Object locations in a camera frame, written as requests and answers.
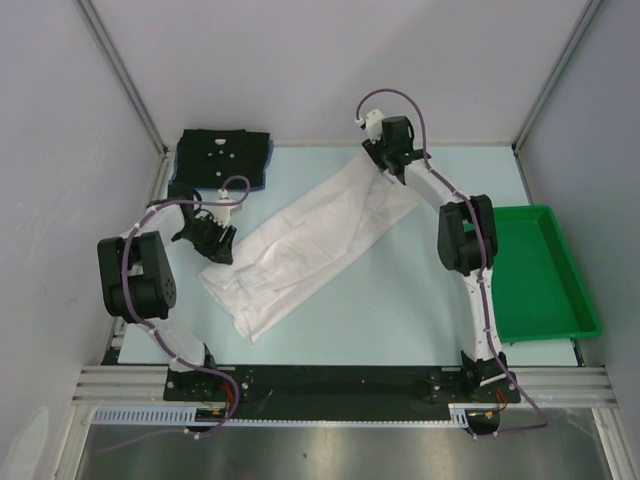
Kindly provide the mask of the white long sleeve shirt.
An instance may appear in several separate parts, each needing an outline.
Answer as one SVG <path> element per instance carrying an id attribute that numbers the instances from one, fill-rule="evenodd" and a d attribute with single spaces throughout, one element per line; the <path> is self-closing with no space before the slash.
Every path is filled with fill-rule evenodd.
<path id="1" fill-rule="evenodd" d="M 231 265 L 202 270 L 201 280 L 254 343 L 421 202 L 360 153 L 251 232 Z"/>

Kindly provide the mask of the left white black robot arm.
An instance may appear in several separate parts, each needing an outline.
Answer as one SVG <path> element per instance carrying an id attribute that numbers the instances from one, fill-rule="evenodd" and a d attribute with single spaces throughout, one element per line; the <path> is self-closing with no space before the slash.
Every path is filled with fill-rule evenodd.
<path id="1" fill-rule="evenodd" d="M 219 392 L 221 376 L 205 343 L 170 317 L 177 283 L 166 248 L 186 241 L 210 262 L 232 264 L 236 228 L 231 218 L 246 198 L 234 199 L 222 188 L 215 201 L 205 201 L 181 183 L 170 186 L 168 194 L 150 203 L 126 233 L 99 241 L 103 302 L 111 316 L 139 326 L 151 337 L 166 355 L 170 371 L 189 372 L 187 389 L 207 400 Z"/>

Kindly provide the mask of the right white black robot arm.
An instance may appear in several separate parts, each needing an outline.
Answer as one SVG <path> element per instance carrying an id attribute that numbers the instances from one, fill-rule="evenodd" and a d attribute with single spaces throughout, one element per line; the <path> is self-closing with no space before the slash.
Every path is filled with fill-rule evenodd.
<path id="1" fill-rule="evenodd" d="M 395 177 L 437 211 L 438 257 L 453 274 L 466 314 L 458 384 L 473 401 L 495 400 L 499 383 L 507 379 L 507 363 L 491 292 L 498 253 L 491 199 L 463 193 L 432 166 L 430 154 L 414 147 L 415 131 L 407 117 L 386 117 L 372 110 L 358 117 L 356 124 L 366 132 L 362 146 L 378 170 Z"/>

